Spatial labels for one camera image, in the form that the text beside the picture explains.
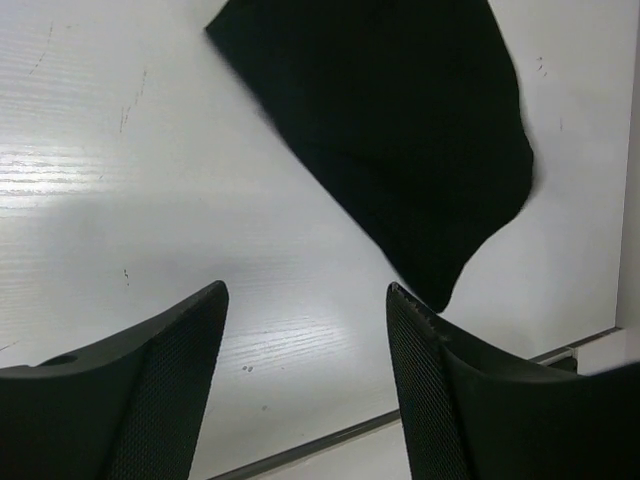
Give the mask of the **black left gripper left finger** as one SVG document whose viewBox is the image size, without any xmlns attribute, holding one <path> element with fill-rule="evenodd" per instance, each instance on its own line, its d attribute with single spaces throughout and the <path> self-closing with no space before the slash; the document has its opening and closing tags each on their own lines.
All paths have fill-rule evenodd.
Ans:
<svg viewBox="0 0 640 480">
<path fill-rule="evenodd" d="M 2 478 L 188 478 L 228 303 L 216 281 L 93 344 L 2 369 Z"/>
</svg>

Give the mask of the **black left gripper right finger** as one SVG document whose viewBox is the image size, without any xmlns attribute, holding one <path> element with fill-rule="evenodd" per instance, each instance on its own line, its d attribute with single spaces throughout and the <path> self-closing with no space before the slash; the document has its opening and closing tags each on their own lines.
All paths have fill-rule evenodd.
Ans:
<svg viewBox="0 0 640 480">
<path fill-rule="evenodd" d="M 413 478 L 638 477 L 637 364 L 583 376 L 517 357 L 395 283 L 386 319 Z"/>
</svg>

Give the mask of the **black skirt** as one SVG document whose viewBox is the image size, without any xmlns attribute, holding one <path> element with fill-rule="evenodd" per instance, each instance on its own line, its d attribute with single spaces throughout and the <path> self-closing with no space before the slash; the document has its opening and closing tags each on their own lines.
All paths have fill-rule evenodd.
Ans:
<svg viewBox="0 0 640 480">
<path fill-rule="evenodd" d="M 207 35 L 406 285 L 446 309 L 526 204 L 534 152 L 485 1 L 229 1 Z"/>
</svg>

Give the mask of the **grey aluminium table edge rail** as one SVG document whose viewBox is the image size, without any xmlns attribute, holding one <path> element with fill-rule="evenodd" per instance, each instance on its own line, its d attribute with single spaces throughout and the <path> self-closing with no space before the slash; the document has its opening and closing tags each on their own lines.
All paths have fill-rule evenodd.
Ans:
<svg viewBox="0 0 640 480">
<path fill-rule="evenodd" d="M 639 328 L 612 328 L 534 357 L 551 366 L 573 358 L 595 374 L 639 359 Z M 399 413 L 392 411 L 217 476 L 219 479 L 408 479 Z"/>
</svg>

